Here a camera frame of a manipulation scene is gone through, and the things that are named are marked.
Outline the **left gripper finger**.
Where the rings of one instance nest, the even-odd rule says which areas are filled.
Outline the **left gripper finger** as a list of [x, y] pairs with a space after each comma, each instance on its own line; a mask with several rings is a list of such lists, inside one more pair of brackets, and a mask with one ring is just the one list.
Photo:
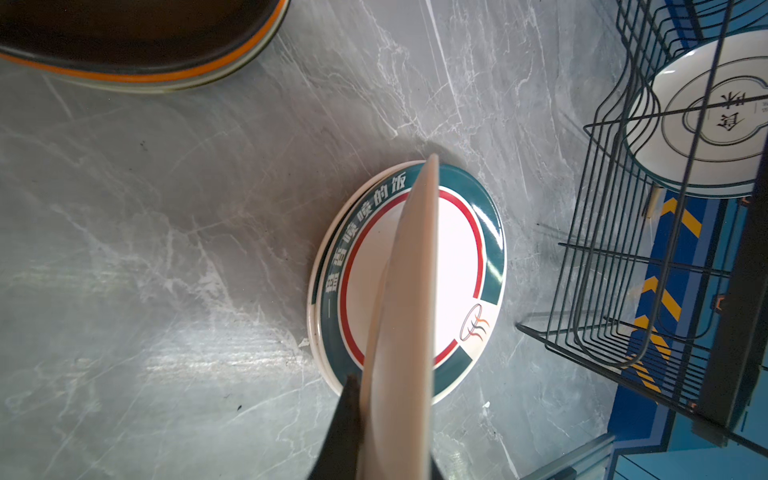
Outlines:
[[308, 479], [354, 480], [361, 438], [360, 381], [350, 375]]

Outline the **white plate row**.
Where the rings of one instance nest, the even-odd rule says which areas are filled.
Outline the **white plate row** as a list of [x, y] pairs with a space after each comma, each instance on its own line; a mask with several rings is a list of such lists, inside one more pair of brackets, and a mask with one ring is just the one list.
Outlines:
[[361, 479], [430, 476], [439, 158], [422, 166], [404, 203], [371, 325], [361, 408]]
[[727, 35], [662, 68], [634, 97], [624, 143], [661, 186], [701, 198], [751, 194], [767, 136], [767, 31]]
[[439, 168], [434, 397], [455, 390], [479, 360], [502, 305], [507, 252], [498, 208], [465, 170]]
[[340, 394], [362, 376], [369, 325], [404, 202], [422, 160], [390, 167], [360, 187], [329, 226], [309, 282], [307, 325], [321, 376]]

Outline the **black wire dish rack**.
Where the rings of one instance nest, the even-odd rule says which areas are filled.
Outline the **black wire dish rack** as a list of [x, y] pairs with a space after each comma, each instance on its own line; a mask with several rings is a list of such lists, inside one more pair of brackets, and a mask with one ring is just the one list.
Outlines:
[[750, 195], [692, 197], [624, 143], [635, 95], [685, 53], [764, 28], [763, 1], [617, 1], [620, 73], [587, 156], [550, 310], [521, 332], [617, 386], [615, 457], [685, 443], [767, 454], [767, 136]]

